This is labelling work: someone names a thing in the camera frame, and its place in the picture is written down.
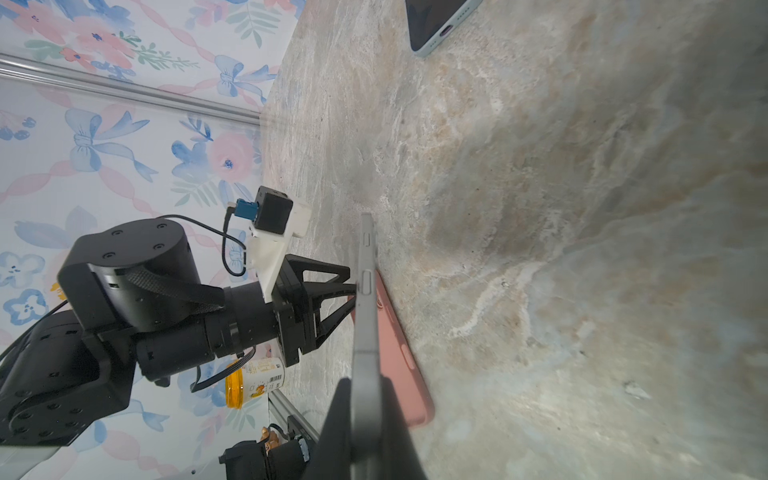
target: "floral wallpaper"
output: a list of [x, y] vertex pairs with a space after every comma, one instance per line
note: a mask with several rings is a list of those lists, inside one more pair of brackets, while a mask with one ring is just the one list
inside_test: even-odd
[[[220, 226], [223, 206], [260, 185], [251, 126], [7, 80], [0, 91], [0, 349], [64, 299], [56, 275], [80, 235], [168, 213]], [[220, 238], [180, 223], [204, 283], [253, 281], [227, 274]], [[233, 219], [229, 234], [244, 239], [246, 226]], [[239, 270], [242, 250], [229, 242], [226, 259]], [[257, 348], [273, 352], [274, 342]], [[230, 362], [206, 364], [203, 375]], [[193, 380], [183, 372], [162, 389], [137, 371], [128, 409], [94, 422], [26, 478], [157, 478], [260, 436], [266, 401], [230, 410], [223, 382], [192, 394]]]
[[306, 0], [0, 0], [0, 51], [261, 111]]

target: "blue bow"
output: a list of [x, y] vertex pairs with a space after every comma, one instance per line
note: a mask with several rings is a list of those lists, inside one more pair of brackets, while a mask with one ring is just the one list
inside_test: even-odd
[[69, 160], [72, 167], [81, 172], [95, 172], [101, 168], [101, 159], [96, 153], [100, 151], [103, 154], [117, 155], [125, 157], [134, 162], [134, 168], [146, 181], [151, 182], [150, 175], [156, 174], [147, 165], [136, 161], [134, 152], [126, 147], [112, 142], [94, 145], [94, 140], [107, 140], [109, 138], [122, 137], [135, 132], [139, 128], [149, 123], [149, 120], [133, 122], [131, 114], [125, 112], [123, 117], [112, 128], [96, 135], [96, 131], [101, 125], [101, 116], [90, 111], [70, 108], [64, 115], [67, 125], [74, 131], [74, 147], [69, 152]]
[[249, 81], [253, 83], [259, 83], [261, 81], [272, 80], [275, 78], [276, 75], [270, 74], [269, 66], [264, 65], [254, 73], [243, 75], [242, 77], [237, 78], [237, 75], [243, 71], [242, 62], [239, 62], [234, 58], [227, 57], [226, 55], [216, 55], [214, 62], [216, 63], [216, 66], [219, 68], [219, 70], [221, 70], [221, 81], [217, 86], [217, 90], [220, 94], [226, 95], [227, 97], [236, 97], [237, 87], [240, 87], [243, 90], [252, 91], [253, 93], [259, 95], [259, 98], [261, 98], [261, 103], [266, 103], [266, 98], [264, 98], [264, 95], [261, 92], [261, 88], [246, 82]]

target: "marble surface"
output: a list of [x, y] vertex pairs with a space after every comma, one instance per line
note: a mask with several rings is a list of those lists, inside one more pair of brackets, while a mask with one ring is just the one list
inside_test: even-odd
[[[359, 213], [435, 400], [430, 478], [768, 478], [768, 3], [310, 0], [265, 110], [293, 250]], [[350, 321], [287, 373], [322, 425]]]

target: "phone case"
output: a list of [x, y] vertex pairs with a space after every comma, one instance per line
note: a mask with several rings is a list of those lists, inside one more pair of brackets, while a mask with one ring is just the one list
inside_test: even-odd
[[376, 271], [376, 295], [379, 311], [379, 354], [382, 374], [392, 380], [395, 394], [408, 427], [429, 423], [435, 416], [435, 405], [429, 395], [419, 367], [416, 365], [406, 336], [389, 301], [381, 274]]

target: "phone side button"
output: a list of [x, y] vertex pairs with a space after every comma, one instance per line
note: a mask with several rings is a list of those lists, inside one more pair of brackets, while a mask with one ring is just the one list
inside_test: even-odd
[[406, 359], [408, 368], [411, 370], [416, 370], [416, 363], [413, 361], [413, 356], [411, 355], [411, 351], [408, 346], [406, 344], [402, 344], [400, 346], [400, 351], [402, 352], [402, 356]]

